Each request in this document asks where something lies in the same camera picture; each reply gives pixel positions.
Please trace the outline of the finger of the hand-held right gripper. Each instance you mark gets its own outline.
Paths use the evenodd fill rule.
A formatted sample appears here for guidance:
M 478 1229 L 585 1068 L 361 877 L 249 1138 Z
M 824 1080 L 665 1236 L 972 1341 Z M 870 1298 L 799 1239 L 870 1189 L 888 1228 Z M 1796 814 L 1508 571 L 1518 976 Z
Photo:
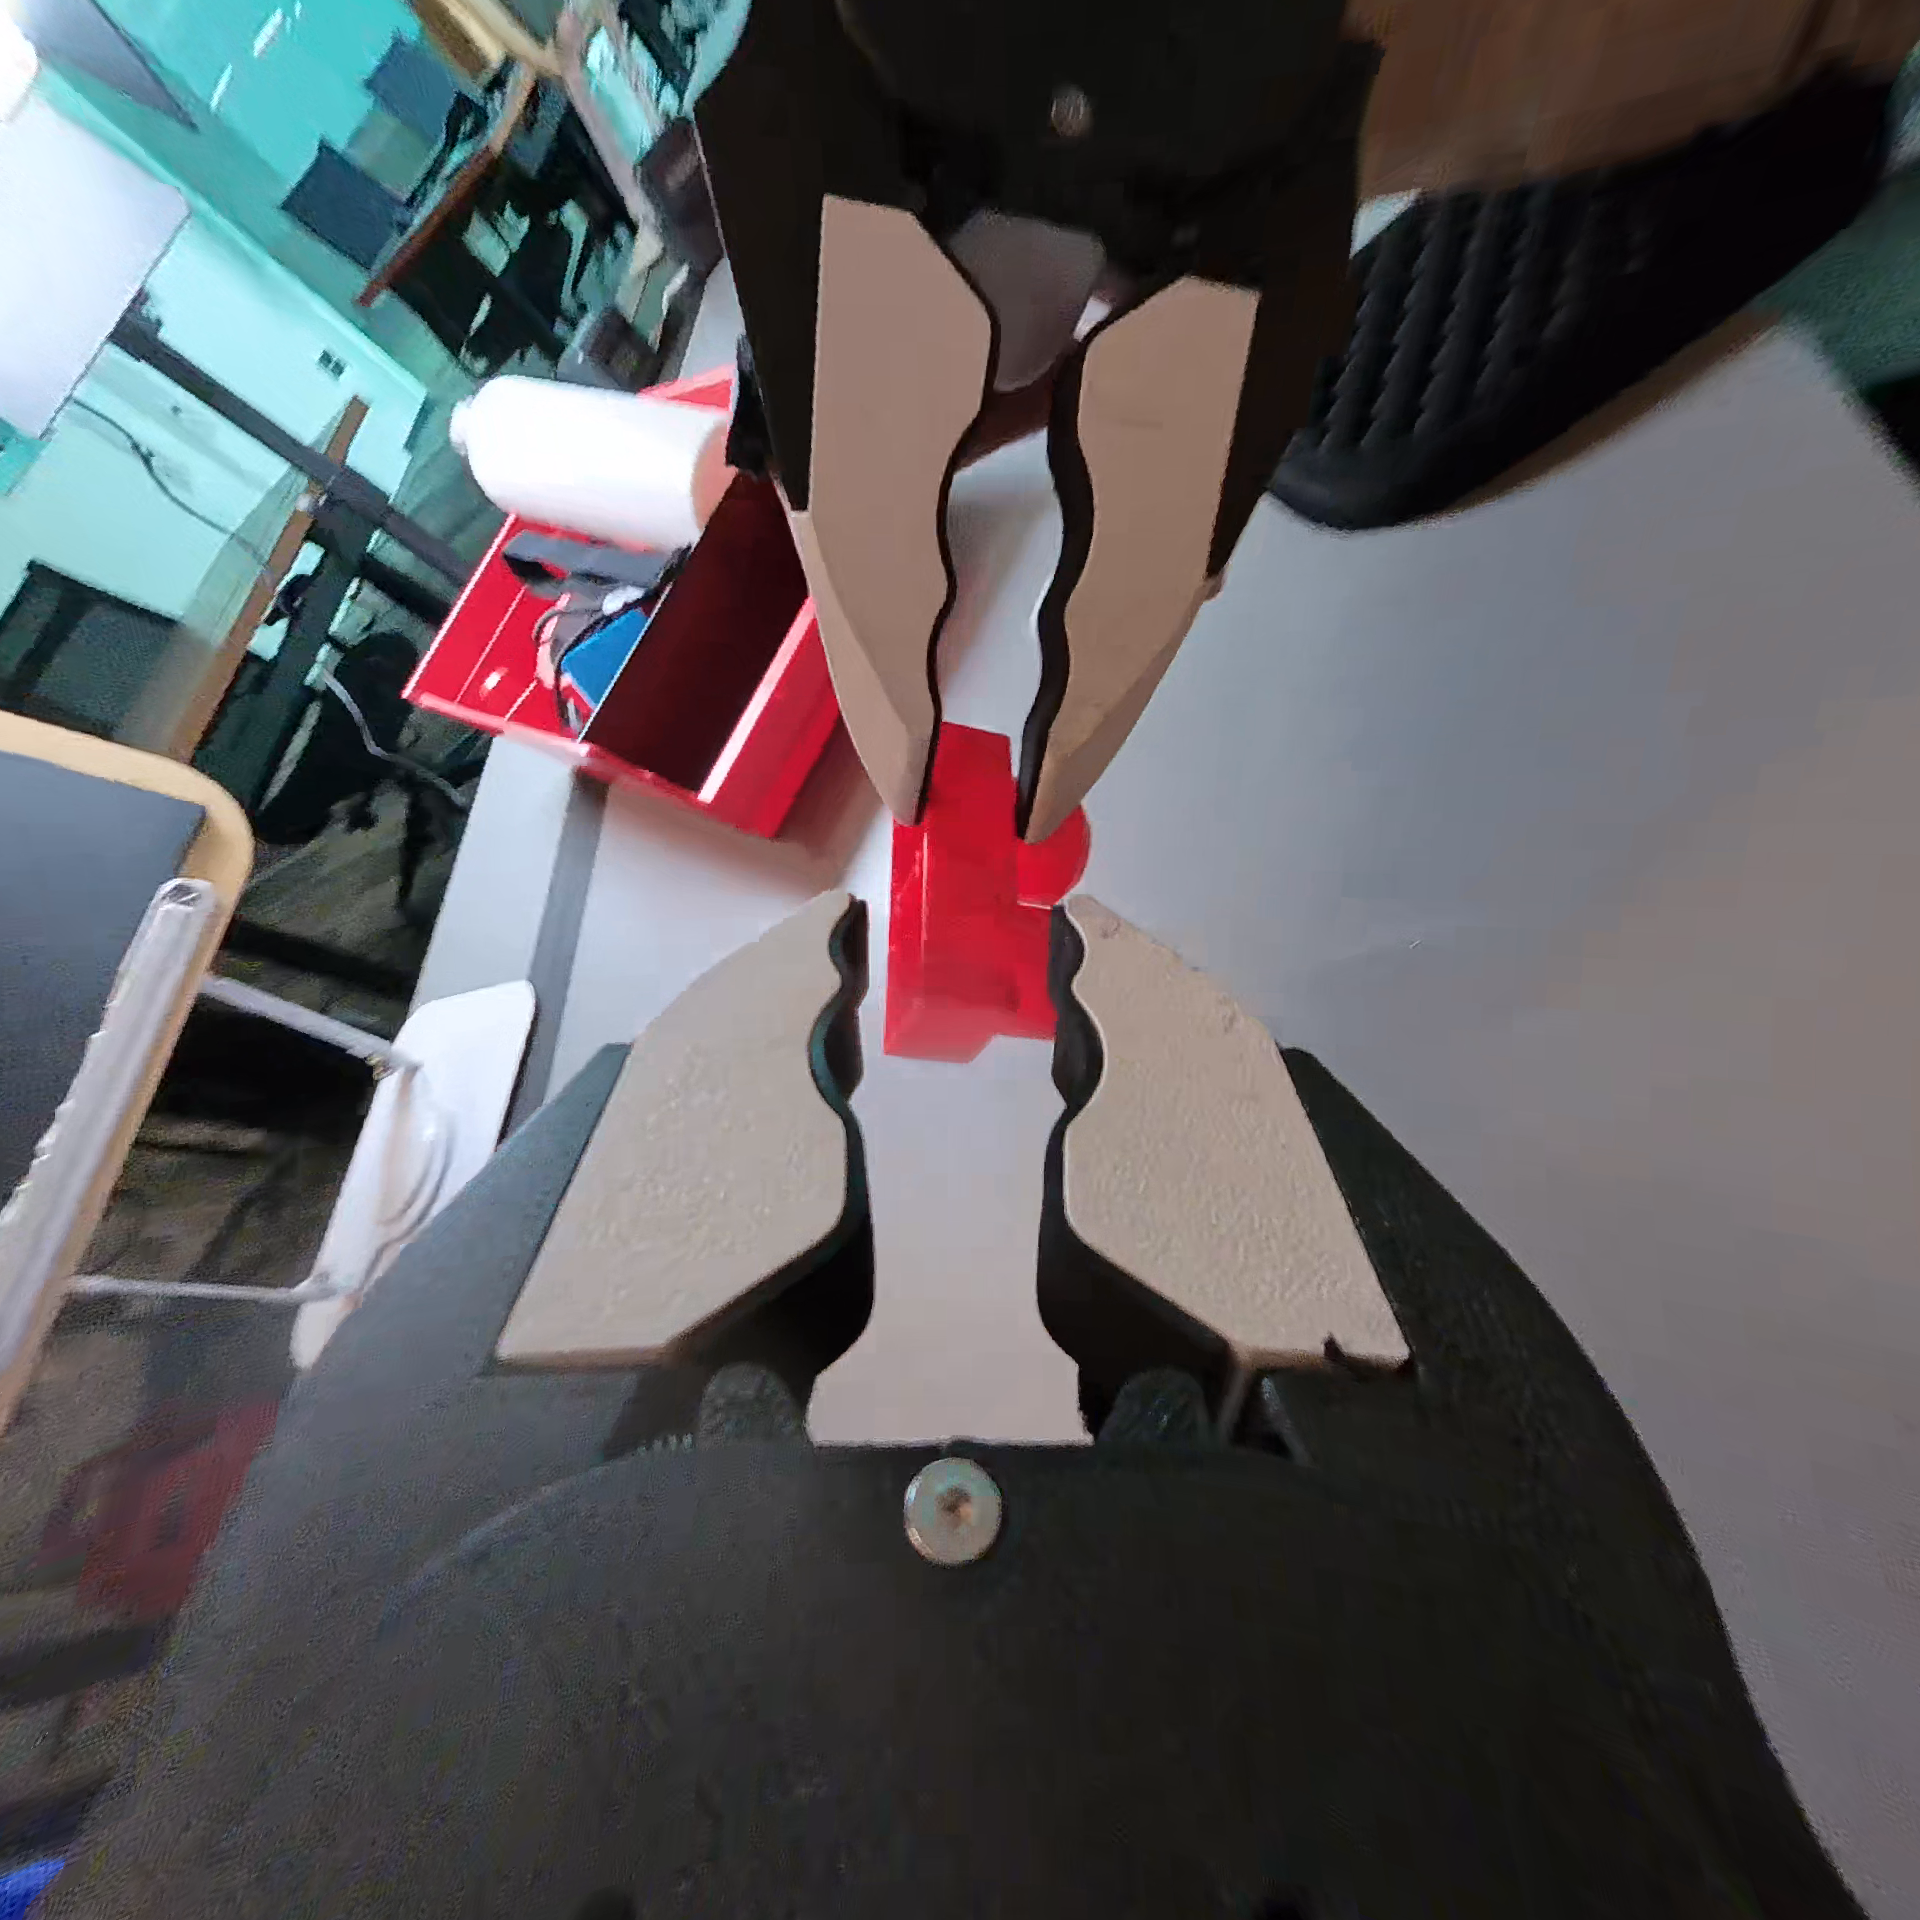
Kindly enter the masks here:
M 1086 803 L 1211 595 L 1257 310 L 1247 287 L 1181 275 L 1109 313 L 1069 357 L 1048 429 L 1062 548 L 1038 610 L 1024 840 Z
M 805 500 L 786 517 L 842 716 L 905 824 L 940 732 L 947 496 L 994 357 L 986 303 L 916 214 L 824 197 Z

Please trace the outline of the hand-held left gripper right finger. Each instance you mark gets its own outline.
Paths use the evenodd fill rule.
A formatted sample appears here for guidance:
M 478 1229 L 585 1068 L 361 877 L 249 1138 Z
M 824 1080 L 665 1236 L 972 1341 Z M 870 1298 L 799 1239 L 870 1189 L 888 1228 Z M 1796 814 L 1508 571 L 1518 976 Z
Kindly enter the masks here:
M 1234 995 L 1092 896 L 1053 910 L 1062 1109 L 1039 1305 L 1082 1372 L 1265 1372 L 1410 1346 L 1284 1049 Z

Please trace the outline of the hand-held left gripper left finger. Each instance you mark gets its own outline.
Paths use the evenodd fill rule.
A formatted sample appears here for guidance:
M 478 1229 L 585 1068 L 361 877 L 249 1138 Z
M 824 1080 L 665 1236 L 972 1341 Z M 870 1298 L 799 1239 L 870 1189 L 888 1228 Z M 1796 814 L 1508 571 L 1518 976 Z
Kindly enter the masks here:
M 494 1344 L 589 1368 L 714 1351 L 862 1219 L 866 905 L 827 892 L 634 1040 Z

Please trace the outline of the red plastic bin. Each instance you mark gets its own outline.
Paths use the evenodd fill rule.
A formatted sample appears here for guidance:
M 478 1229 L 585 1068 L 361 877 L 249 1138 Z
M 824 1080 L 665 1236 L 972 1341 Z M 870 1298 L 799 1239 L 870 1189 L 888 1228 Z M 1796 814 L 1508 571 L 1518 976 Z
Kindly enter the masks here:
M 723 408 L 733 425 L 733 369 L 646 391 Z M 630 604 L 654 613 L 646 639 L 575 736 L 558 705 L 562 648 Z M 407 695 L 755 836 L 778 835 L 837 722 L 781 496 L 739 467 L 696 542 L 673 550 L 586 541 L 507 513 Z

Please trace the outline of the red two-stud toy block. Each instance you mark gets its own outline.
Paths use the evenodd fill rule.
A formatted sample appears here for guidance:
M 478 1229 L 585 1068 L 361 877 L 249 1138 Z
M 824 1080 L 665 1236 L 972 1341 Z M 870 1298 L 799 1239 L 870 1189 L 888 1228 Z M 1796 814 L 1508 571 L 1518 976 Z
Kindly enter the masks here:
M 919 820 L 897 824 L 883 1049 L 966 1064 L 997 1039 L 1049 1042 L 1052 910 L 1092 856 L 1084 808 L 1039 842 L 1016 831 L 1008 736 L 948 726 Z

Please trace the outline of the blue black foam block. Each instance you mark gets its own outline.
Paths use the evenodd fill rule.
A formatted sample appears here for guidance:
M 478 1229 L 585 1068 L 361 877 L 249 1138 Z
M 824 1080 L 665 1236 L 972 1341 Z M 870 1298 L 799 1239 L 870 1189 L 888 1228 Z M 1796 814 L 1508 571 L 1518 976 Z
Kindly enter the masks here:
M 555 668 L 558 705 L 575 736 L 589 729 L 634 654 L 642 648 L 653 610 L 630 604 L 602 611 L 562 648 Z

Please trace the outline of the person's right forearm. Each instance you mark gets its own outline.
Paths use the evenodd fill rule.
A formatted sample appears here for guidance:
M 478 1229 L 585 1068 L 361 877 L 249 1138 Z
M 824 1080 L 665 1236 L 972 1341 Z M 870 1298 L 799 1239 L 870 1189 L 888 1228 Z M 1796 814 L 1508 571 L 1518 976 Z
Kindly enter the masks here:
M 1379 46 L 1359 197 L 1638 161 L 1823 74 L 1890 79 L 1914 1 L 1362 1 Z

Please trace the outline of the white water bottle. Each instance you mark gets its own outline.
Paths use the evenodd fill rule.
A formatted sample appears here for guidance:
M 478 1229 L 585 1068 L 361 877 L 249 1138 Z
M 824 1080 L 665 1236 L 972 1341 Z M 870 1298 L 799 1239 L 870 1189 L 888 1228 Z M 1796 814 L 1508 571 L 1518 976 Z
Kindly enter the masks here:
M 737 476 L 729 415 L 654 391 L 499 375 L 456 401 L 449 436 L 502 513 L 586 541 L 694 545 Z

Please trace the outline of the black seat cushion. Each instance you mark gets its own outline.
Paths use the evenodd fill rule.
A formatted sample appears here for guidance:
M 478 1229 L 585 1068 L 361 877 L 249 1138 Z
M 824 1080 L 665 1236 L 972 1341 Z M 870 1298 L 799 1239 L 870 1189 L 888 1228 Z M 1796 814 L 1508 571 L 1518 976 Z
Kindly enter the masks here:
M 1408 204 L 1268 494 L 1334 531 L 1441 514 L 1745 309 L 1867 204 L 1893 78 L 1820 71 L 1649 157 Z

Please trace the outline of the black stand pole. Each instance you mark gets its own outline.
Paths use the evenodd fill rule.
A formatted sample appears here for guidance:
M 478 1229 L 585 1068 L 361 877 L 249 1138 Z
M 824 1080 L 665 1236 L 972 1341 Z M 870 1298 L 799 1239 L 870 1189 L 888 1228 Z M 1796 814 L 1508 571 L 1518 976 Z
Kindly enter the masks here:
M 468 582 L 472 564 L 466 564 L 443 537 L 403 513 L 378 486 L 353 469 L 344 454 L 333 454 L 301 442 L 267 411 L 254 408 L 213 373 L 204 372 L 191 357 L 171 346 L 162 338 L 158 324 L 146 316 L 144 306 L 135 305 L 121 316 L 109 333 L 109 344 L 162 373 L 191 399 L 239 429 L 254 443 L 303 470 L 316 481 L 325 496 L 337 497 L 350 511 L 370 521 L 378 531 L 398 541 L 415 559 L 440 574 L 447 582 Z

